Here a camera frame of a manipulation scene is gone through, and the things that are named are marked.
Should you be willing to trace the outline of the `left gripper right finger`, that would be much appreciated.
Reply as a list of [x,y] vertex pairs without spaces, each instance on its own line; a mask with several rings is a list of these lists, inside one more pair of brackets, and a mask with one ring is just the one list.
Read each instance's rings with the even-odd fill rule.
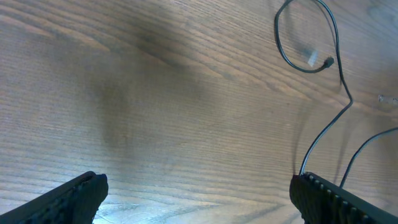
[[289,194],[305,223],[397,223],[396,216],[311,172],[293,175]]

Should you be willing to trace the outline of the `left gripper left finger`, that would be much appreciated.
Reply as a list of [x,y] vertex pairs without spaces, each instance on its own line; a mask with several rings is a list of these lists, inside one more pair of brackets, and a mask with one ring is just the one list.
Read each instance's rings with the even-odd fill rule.
[[92,171],[1,215],[1,223],[86,223],[108,195],[108,178]]

